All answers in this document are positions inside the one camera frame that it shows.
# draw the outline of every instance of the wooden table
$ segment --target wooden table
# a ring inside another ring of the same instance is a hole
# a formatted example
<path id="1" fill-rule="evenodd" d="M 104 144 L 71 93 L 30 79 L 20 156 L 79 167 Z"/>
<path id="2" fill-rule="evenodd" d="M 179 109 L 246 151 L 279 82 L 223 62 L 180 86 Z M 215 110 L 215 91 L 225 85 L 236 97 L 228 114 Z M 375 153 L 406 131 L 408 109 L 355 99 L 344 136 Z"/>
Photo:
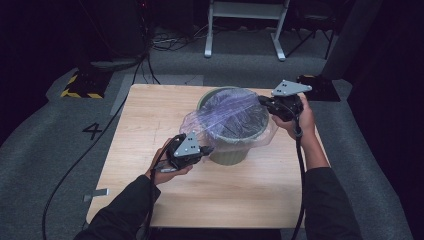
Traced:
<path id="1" fill-rule="evenodd" d="M 90 223 L 130 182 L 149 168 L 156 150 L 176 134 L 184 116 L 213 87 L 133 85 L 122 112 L 87 214 Z M 270 96 L 270 89 L 251 89 Z M 301 187 L 295 142 L 278 130 L 272 142 L 253 148 L 233 166 L 207 157 L 186 176 L 159 185 L 152 226 L 292 228 L 299 214 Z"/>

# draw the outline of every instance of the black sleeve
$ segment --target black sleeve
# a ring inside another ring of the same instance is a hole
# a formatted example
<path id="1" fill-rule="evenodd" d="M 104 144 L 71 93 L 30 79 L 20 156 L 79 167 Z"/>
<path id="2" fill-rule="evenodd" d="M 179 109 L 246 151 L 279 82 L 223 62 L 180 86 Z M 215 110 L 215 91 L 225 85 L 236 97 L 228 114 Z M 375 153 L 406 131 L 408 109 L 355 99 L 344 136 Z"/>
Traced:
<path id="1" fill-rule="evenodd" d="M 308 240 L 362 239 L 350 201 L 331 168 L 306 172 L 304 206 Z"/>
<path id="2" fill-rule="evenodd" d="M 155 197 L 160 191 L 155 188 Z M 149 211 L 150 180 L 142 175 L 130 183 L 107 207 L 93 218 L 89 227 L 75 240 L 82 239 L 135 239 L 138 228 Z"/>

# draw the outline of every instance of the plastic wrap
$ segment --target plastic wrap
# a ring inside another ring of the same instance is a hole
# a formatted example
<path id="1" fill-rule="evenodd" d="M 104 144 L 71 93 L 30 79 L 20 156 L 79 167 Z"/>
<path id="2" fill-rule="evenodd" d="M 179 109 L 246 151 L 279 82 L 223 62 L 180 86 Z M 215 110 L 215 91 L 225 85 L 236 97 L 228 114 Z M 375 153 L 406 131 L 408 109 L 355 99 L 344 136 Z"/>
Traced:
<path id="1" fill-rule="evenodd" d="M 230 88 L 217 91 L 200 109 L 189 113 L 180 133 L 194 131 L 201 145 L 228 152 L 267 145 L 277 129 L 255 92 Z"/>

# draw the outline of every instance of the person's left hand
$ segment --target person's left hand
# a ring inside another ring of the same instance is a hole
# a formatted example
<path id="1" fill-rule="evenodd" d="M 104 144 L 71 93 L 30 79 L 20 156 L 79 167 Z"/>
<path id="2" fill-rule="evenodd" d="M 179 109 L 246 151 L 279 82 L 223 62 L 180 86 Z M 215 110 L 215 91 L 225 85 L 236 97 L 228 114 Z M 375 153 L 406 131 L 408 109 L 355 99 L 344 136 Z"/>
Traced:
<path id="1" fill-rule="evenodd" d="M 155 165 L 157 159 L 159 158 L 160 153 L 162 152 L 162 149 L 166 146 L 166 144 L 170 141 L 170 139 L 168 139 L 165 144 L 163 145 L 163 147 L 159 148 L 156 151 L 155 157 L 153 158 L 152 164 L 150 165 L 150 168 L 147 170 L 147 172 L 144 174 L 146 177 L 148 177 L 150 179 L 150 170 L 153 168 L 153 166 Z M 160 160 L 165 160 L 166 159 L 166 154 L 164 154 L 162 156 L 162 159 Z M 160 171 L 156 171 L 155 174 L 155 185 L 161 184 L 161 183 L 166 183 L 168 181 L 170 181 L 171 179 L 173 179 L 175 176 L 178 175 L 186 175 L 191 169 L 193 169 L 193 165 L 187 166 L 179 171 L 174 171 L 174 172 L 168 172 L 168 173 L 162 173 Z"/>

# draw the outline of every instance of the black curtain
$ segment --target black curtain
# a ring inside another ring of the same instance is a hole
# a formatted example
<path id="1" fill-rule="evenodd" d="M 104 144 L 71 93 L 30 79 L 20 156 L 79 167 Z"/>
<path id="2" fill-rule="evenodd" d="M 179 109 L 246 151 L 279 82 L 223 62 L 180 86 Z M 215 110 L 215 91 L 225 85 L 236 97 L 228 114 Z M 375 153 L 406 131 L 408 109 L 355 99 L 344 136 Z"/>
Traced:
<path id="1" fill-rule="evenodd" d="M 352 113 L 415 239 L 424 239 L 423 13 L 422 1 L 383 1 L 343 77 L 353 85 Z"/>
<path id="2" fill-rule="evenodd" d="M 44 1 L 0 1 L 0 146 L 72 68 Z"/>

